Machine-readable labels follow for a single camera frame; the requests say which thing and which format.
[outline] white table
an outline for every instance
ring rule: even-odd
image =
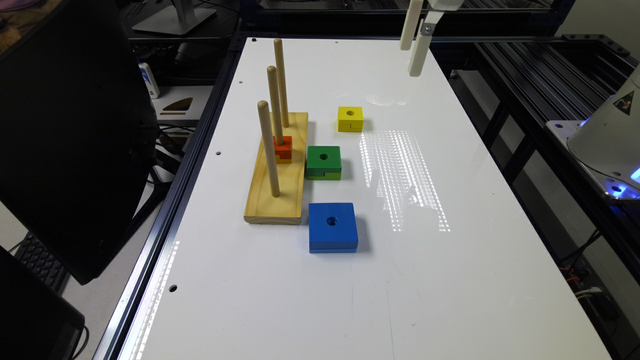
[[[342,180],[305,181],[299,226],[243,221],[275,63],[249,40],[121,358],[610,358],[431,53],[410,78],[398,41],[284,49],[289,110],[340,146]],[[338,133],[338,106],[365,131]],[[354,203],[356,253],[309,254],[310,202]]]

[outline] computer monitor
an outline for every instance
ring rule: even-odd
[[[156,115],[113,0],[62,0],[0,54],[0,201],[79,283],[126,243]]]

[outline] yellow block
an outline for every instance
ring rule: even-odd
[[[278,164],[280,196],[271,196],[264,144],[260,141],[251,188],[244,210],[244,221],[250,224],[296,225],[302,220],[302,190],[304,163],[307,151],[307,127],[309,114],[289,113],[289,127],[283,128],[284,136],[291,136],[291,163]]]
[[[280,159],[280,155],[276,155],[276,164],[291,164],[291,159]]]
[[[353,124],[349,123],[338,123],[338,131],[339,132],[362,132],[362,125],[360,127],[356,127]]]
[[[362,108],[357,106],[338,107],[338,131],[362,132],[364,115]]]

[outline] wooden object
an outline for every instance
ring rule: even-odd
[[[276,137],[276,145],[283,145],[282,140],[282,115],[280,114],[280,101],[278,100],[278,78],[276,68],[267,68],[267,79],[269,80],[269,95],[271,96],[271,110],[273,113],[273,133]]]
[[[261,142],[244,211],[246,222],[283,225],[300,223],[308,122],[309,115],[307,113],[289,113],[289,127],[283,129],[283,132],[284,135],[292,138],[292,162],[291,164],[277,165],[280,181],[279,197],[273,197],[269,193],[264,140]]]
[[[290,164],[291,163],[291,150],[292,150],[292,145],[291,142],[293,141],[291,136],[283,136],[282,140],[284,141],[283,145],[277,145],[276,144],[276,137],[273,137],[273,145],[274,145],[274,150],[275,150],[275,154],[276,154],[276,163],[278,164]]]
[[[289,105],[287,104],[287,82],[284,76],[284,51],[282,39],[273,40],[276,52],[276,68],[278,69],[278,89],[280,91],[280,109],[282,110],[282,125],[289,127]]]
[[[339,146],[309,146],[307,154],[307,180],[340,180]]]
[[[309,252],[345,253],[358,249],[353,203],[309,204]]]
[[[338,131],[362,132],[364,115],[362,108],[358,106],[338,107]]]
[[[280,185],[278,183],[278,169],[276,167],[276,154],[273,148],[271,135],[271,121],[269,121],[269,104],[262,100],[258,102],[258,115],[260,116],[260,127],[262,128],[262,140],[264,143],[263,155],[258,156],[264,160],[267,168],[267,177],[271,187],[271,196],[280,196]]]

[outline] blue light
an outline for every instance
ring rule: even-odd
[[[613,190],[613,196],[620,197],[622,195],[622,193],[624,193],[624,191],[627,190],[627,187],[624,186],[624,185],[620,185],[620,186],[618,186],[618,189],[620,189],[620,191],[616,191],[616,190],[612,189]]]
[[[631,179],[637,183],[640,183],[640,168],[638,168],[633,172],[633,174],[631,174]]]

